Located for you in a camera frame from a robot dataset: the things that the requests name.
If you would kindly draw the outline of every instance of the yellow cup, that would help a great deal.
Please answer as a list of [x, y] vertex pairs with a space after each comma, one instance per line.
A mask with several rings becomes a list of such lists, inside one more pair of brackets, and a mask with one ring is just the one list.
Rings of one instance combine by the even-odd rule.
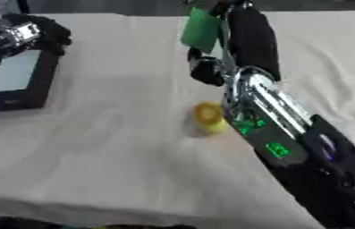
[[207, 101], [197, 104], [193, 113], [195, 124], [206, 133], [219, 133], [227, 127], [222, 108], [217, 103]]

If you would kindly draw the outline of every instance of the robotic arm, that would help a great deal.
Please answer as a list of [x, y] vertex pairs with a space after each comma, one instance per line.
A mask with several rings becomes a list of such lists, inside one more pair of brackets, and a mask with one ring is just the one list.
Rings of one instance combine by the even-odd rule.
[[225, 86], [225, 120], [321, 225], [355, 228], [355, 146], [276, 86], [281, 77], [275, 33], [251, 2], [220, 2], [211, 14], [228, 22], [219, 37], [234, 67], [192, 47], [191, 76]]

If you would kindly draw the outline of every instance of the green block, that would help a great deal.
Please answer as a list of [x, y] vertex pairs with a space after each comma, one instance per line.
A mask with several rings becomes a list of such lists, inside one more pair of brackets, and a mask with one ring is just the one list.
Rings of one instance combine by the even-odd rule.
[[210, 54], [217, 41], [217, 32], [223, 20], [210, 15], [207, 11], [192, 8], [190, 18], [182, 34], [182, 43]]

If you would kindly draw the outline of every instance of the floor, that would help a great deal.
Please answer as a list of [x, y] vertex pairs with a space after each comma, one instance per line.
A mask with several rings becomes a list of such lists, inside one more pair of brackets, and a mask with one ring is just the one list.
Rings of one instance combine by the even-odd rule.
[[[175, 16], [188, 12], [187, 0], [28, 0], [33, 13], [120, 13]], [[191, 0], [208, 8], [216, 0]], [[355, 10], [355, 0], [253, 0], [263, 11]]]

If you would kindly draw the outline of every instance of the robotic hand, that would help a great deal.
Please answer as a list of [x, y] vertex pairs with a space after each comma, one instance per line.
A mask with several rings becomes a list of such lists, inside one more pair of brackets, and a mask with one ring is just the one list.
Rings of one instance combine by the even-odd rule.
[[227, 19], [228, 32], [219, 39], [235, 66], [226, 69], [192, 47], [191, 76], [225, 86], [225, 120], [321, 225], [355, 228], [355, 145], [275, 84], [281, 79], [276, 38], [265, 15], [242, 0], [219, 3], [210, 14]]
[[39, 49], [64, 55], [71, 32], [46, 17], [6, 14], [0, 19], [0, 63], [4, 58], [27, 49]]

